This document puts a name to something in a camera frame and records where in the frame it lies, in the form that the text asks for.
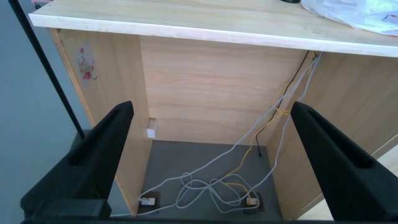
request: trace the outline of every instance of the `desk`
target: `desk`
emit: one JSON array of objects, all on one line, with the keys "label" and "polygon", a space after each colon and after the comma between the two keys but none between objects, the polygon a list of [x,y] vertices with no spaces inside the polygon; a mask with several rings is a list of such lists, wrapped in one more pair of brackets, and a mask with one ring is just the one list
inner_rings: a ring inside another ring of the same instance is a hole
[{"label": "desk", "polygon": [[[301,62],[300,73],[309,65],[314,50],[326,53],[303,102],[376,158],[398,143],[393,138],[398,39],[317,17],[299,4],[56,0],[30,19],[50,28],[93,126],[114,105],[133,102],[135,115],[116,174],[133,214],[152,143],[146,135],[149,118],[157,121],[156,139],[234,144],[283,94]],[[77,60],[84,50],[94,63],[88,80]],[[290,109],[304,86],[300,83],[281,109]],[[286,118],[259,135],[271,164]],[[274,181],[284,219],[296,219],[322,200],[293,123]]]}]

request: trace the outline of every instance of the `desk side panel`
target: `desk side panel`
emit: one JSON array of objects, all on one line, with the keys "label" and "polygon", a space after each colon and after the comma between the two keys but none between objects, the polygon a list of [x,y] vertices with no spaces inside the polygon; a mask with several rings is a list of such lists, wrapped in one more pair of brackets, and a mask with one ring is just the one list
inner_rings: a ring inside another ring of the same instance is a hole
[{"label": "desk side panel", "polygon": [[[117,104],[128,100],[133,103],[134,117],[116,180],[130,212],[136,214],[152,144],[146,135],[149,111],[139,37],[77,30],[49,31],[92,126]],[[89,79],[84,78],[87,69]]]},{"label": "desk side panel", "polygon": [[[325,53],[302,101],[378,159],[398,144],[398,138],[394,137],[398,133],[397,70],[394,58]],[[300,84],[287,108],[301,96],[305,82]],[[280,120],[267,144],[272,166],[286,119]],[[285,220],[297,219],[323,199],[291,120],[273,178]]]}]

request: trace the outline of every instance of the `white plastic bag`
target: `white plastic bag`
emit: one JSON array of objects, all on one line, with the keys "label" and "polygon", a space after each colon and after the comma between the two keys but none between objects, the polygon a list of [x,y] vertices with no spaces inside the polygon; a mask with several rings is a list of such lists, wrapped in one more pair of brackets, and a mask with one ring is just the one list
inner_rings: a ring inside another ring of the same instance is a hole
[{"label": "white plastic bag", "polygon": [[314,14],[357,29],[398,36],[398,0],[301,0],[301,4]]}]

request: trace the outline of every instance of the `yellow cable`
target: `yellow cable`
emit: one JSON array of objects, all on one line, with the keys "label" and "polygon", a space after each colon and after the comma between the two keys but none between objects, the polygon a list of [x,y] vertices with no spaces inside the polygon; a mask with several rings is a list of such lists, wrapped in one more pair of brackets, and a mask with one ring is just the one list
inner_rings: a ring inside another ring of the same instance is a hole
[{"label": "yellow cable", "polygon": [[224,183],[224,184],[241,186],[241,187],[243,187],[243,189],[246,191],[246,193],[249,192],[248,189],[247,189],[243,184],[239,184],[239,183]]},{"label": "yellow cable", "polygon": [[246,156],[249,154],[249,152],[250,152],[250,150],[251,150],[251,148],[252,148],[252,146],[253,146],[253,139],[256,137],[256,134],[260,133],[264,128],[266,128],[266,126],[267,126],[268,124],[271,124],[272,122],[274,122],[276,119],[278,119],[280,116],[282,116],[282,115],[284,115],[284,114],[289,114],[289,111],[286,110],[286,111],[283,111],[283,112],[279,113],[276,117],[274,117],[272,120],[270,120],[264,127],[262,127],[258,132],[256,132],[256,133],[253,135],[253,137],[250,139],[250,148],[249,148],[249,149],[246,151],[246,153],[244,154],[244,156],[243,156],[243,158],[242,158],[242,161],[241,161],[241,164],[239,165],[239,167],[236,168],[235,170],[232,170],[231,172],[229,172],[229,173],[226,174],[225,176],[228,176],[228,175],[230,175],[230,174],[233,174],[234,172],[236,172],[237,170],[239,170],[239,169],[242,167],[243,162],[244,162]]},{"label": "yellow cable", "polygon": [[[310,74],[311,71],[312,71],[312,66],[310,67],[310,69],[308,70],[308,72],[307,72],[306,75]],[[264,128],[267,127],[268,124],[271,124],[272,122],[274,122],[276,119],[278,119],[278,118],[281,117],[282,115],[289,115],[289,113],[290,113],[289,110],[281,111],[279,108],[276,108],[276,107],[274,107],[274,108],[279,112],[279,114],[278,114],[276,117],[272,118],[266,125],[264,125],[264,127],[262,127],[258,132],[256,132],[256,133],[252,136],[252,138],[250,139],[250,147],[249,147],[249,149],[246,151],[246,153],[244,154],[244,156],[243,156],[243,158],[242,158],[242,161],[241,161],[241,164],[239,165],[239,167],[236,168],[235,170],[232,170],[231,172],[229,172],[228,174],[226,174],[224,177],[233,174],[234,172],[238,171],[238,170],[242,167],[243,162],[244,162],[246,156],[249,154],[249,152],[250,152],[250,150],[251,150],[251,148],[252,148],[253,139],[256,137],[256,135],[257,135],[258,133],[260,133],[262,130],[264,130]],[[246,193],[248,193],[248,189],[247,189],[243,184],[239,184],[239,183],[225,183],[225,182],[223,182],[223,183],[224,183],[224,184],[227,184],[227,185],[237,185],[237,186],[240,186],[240,187],[242,187],[242,188],[246,191]]]}]

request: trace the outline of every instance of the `floor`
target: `floor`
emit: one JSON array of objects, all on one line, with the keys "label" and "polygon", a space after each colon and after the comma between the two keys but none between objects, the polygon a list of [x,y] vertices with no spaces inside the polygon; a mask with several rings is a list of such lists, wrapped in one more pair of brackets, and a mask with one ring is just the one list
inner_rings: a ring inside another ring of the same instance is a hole
[{"label": "floor", "polygon": [[[193,171],[212,158],[231,149],[231,145],[226,144],[199,144],[192,142],[170,142],[170,141],[154,141],[150,153],[149,163],[147,166],[146,179],[144,182],[144,190],[150,189],[160,184],[164,179],[169,177],[181,176],[184,172]],[[206,169],[203,169],[193,175],[193,178],[209,181],[212,178],[220,178],[229,171],[238,167],[241,159],[248,149],[247,146],[237,146],[232,152],[218,159]],[[259,157],[257,148],[253,148],[242,168],[238,171],[250,185],[260,182],[270,171],[266,149],[261,148],[262,157]],[[160,206],[169,205],[175,202],[175,198],[181,189],[180,180],[172,180],[155,190],[160,193]],[[217,188],[220,195],[225,200],[236,199],[231,190],[219,185]],[[234,187],[238,193],[244,190],[236,186]],[[177,219],[177,220],[281,220],[279,204],[275,193],[274,182],[272,176],[262,183],[256,192],[260,192],[264,201],[264,213],[255,215],[245,215],[242,211],[230,212],[227,214],[220,213],[214,205],[209,191],[203,193],[200,198],[188,208],[178,209],[176,207],[166,208],[159,213],[143,215],[139,218],[151,219]],[[185,205],[192,198],[196,197],[198,192],[191,191],[182,200]],[[225,207],[220,205],[221,209],[227,210],[233,207]]]}]

